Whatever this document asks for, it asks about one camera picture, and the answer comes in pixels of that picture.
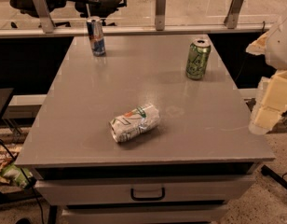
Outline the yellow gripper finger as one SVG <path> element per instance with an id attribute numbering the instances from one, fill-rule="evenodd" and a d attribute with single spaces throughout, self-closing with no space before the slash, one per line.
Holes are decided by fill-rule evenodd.
<path id="1" fill-rule="evenodd" d="M 246 48 L 246 52 L 252 55 L 264 55 L 266 53 L 266 42 L 269 32 L 260 35 Z"/>
<path id="2" fill-rule="evenodd" d="M 263 135 L 270 132 L 287 111 L 287 71 L 278 70 L 271 78 L 262 77 L 255 97 L 249 131 Z"/>

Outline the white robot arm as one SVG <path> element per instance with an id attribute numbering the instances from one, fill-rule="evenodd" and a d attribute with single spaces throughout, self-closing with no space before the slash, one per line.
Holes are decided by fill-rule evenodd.
<path id="1" fill-rule="evenodd" d="M 271 78 L 258 83 L 249 130 L 263 135 L 273 129 L 287 111 L 287 9 L 271 28 L 248 45 L 252 55 L 264 55 L 266 64 L 276 69 Z"/>

